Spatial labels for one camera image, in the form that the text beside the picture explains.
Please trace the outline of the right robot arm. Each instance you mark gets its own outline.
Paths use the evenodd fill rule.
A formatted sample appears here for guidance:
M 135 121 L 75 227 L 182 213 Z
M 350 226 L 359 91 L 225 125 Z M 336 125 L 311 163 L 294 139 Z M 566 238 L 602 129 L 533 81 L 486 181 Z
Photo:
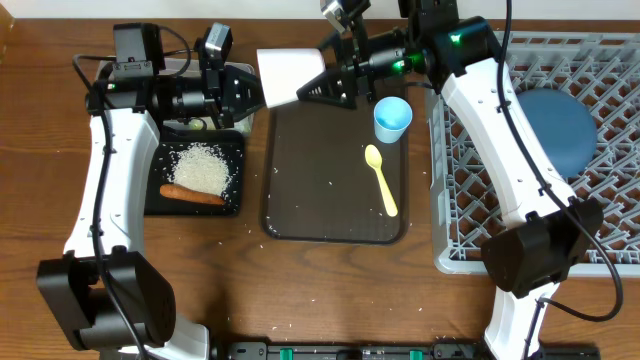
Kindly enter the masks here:
M 370 37 L 341 15 L 327 40 L 336 67 L 297 89 L 302 101 L 351 108 L 376 80 L 424 74 L 468 131 L 493 184 L 505 230 L 485 241 L 482 262 L 496 284 L 484 344 L 496 359 L 536 359 L 554 292 L 595 245 L 603 213 L 577 198 L 546 155 L 507 74 L 506 46 L 482 17 L 417 10 L 408 27 Z M 350 31 L 351 39 L 340 33 Z

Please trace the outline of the dark brown serving tray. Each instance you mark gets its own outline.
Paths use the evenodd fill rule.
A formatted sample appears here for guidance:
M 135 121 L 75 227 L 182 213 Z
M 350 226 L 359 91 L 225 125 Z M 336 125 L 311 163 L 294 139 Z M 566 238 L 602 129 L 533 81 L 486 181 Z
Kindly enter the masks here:
M 409 227 L 408 144 L 374 133 L 374 106 L 356 109 L 294 102 L 270 112 L 260 222 L 275 239 L 390 245 Z M 382 171 L 398 208 L 389 217 L 365 147 L 380 151 Z

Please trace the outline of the clear plastic waste bin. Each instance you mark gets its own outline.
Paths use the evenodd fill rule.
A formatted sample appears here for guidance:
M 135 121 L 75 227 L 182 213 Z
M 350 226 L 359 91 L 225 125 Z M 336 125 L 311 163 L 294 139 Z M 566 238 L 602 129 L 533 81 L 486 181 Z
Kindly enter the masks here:
M 264 106 L 252 66 L 213 66 L 167 58 L 151 97 L 151 113 L 174 132 L 233 129 L 251 133 L 254 113 Z

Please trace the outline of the green snack wrapper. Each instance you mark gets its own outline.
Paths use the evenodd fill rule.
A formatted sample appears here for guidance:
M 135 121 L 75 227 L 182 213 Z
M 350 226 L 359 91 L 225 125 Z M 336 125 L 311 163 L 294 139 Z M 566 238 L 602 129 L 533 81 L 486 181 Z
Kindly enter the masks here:
M 207 129 L 206 122 L 200 118 L 191 119 L 188 126 L 191 130 L 194 131 L 202 131 Z

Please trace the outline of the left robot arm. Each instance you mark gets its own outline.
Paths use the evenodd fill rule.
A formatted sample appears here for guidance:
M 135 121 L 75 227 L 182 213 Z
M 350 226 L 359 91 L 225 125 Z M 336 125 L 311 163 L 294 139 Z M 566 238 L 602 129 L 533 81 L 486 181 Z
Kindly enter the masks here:
M 244 141 L 235 131 L 161 135 L 164 120 L 203 117 L 195 77 L 142 74 L 99 79 L 87 95 L 93 145 L 78 219 L 63 255 L 39 264 L 36 283 L 70 345 L 132 358 L 208 359 L 209 329 L 180 316 L 170 283 L 148 262 L 146 215 L 229 216 L 242 193 Z M 219 205 L 164 199 L 155 164 L 172 146 L 219 146 L 233 174 Z

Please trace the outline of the pile of white rice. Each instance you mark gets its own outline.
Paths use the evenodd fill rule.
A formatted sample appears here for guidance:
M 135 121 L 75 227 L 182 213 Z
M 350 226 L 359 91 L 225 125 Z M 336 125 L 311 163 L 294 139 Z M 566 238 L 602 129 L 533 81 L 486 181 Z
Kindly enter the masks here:
M 217 145 L 192 143 L 171 153 L 168 181 L 192 191 L 222 196 L 231 182 L 229 165 Z

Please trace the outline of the orange carrot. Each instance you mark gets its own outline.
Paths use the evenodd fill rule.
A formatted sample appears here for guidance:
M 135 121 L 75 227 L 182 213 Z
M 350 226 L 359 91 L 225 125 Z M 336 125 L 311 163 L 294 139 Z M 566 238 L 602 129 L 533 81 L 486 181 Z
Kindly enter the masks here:
M 163 197 L 206 205 L 224 205 L 225 201 L 218 195 L 194 191 L 176 184 L 164 184 L 159 189 Z

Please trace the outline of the yellow plastic spoon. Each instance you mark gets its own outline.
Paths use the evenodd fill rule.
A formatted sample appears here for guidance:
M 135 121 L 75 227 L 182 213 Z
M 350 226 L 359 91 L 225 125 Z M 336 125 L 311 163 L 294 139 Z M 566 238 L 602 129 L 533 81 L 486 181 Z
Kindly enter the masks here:
M 383 158 L 380 151 L 375 145 L 369 144 L 365 147 L 364 156 L 365 156 L 365 162 L 369 167 L 373 169 L 373 171 L 376 174 L 379 188 L 380 188 L 381 198 L 382 198 L 387 215 L 389 217 L 397 216 L 398 208 L 393 198 L 393 195 L 391 193 L 391 190 L 388 186 L 384 173 L 382 171 Z

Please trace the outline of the dark blue bowl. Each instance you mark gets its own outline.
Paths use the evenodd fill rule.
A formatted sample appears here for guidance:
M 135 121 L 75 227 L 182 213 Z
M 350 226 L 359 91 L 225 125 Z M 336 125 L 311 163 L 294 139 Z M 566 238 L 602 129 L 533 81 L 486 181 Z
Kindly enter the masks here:
M 538 88 L 518 95 L 542 148 L 565 179 L 578 176 L 596 152 L 597 127 L 587 107 L 571 95 Z

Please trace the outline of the black waste tray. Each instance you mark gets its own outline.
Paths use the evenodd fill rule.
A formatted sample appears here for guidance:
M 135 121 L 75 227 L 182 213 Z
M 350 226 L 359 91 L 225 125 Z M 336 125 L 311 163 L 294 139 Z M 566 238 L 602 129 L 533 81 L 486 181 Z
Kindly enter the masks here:
M 145 213 L 237 214 L 244 150 L 244 138 L 236 131 L 164 130 L 149 172 Z

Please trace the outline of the pink cup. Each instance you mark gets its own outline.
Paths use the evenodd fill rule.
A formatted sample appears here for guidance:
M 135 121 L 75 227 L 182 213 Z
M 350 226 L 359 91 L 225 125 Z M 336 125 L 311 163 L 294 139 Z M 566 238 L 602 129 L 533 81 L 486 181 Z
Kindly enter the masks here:
M 297 91 L 325 71 L 315 48 L 258 49 L 256 55 L 267 108 L 296 102 Z

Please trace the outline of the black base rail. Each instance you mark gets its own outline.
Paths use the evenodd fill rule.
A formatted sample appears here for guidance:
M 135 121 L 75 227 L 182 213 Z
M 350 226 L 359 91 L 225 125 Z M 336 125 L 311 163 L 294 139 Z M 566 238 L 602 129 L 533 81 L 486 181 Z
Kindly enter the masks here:
M 224 360 L 472 360 L 492 359 L 480 344 L 437 343 L 430 346 L 268 345 L 236 342 L 220 351 Z

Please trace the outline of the light blue cup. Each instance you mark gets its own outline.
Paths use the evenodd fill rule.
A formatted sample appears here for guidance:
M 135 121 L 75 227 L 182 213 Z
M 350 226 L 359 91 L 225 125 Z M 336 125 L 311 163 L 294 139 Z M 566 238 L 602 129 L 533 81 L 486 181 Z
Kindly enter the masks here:
M 400 97 L 385 97 L 377 102 L 373 112 L 376 138 L 386 144 L 397 142 L 413 120 L 410 104 Z

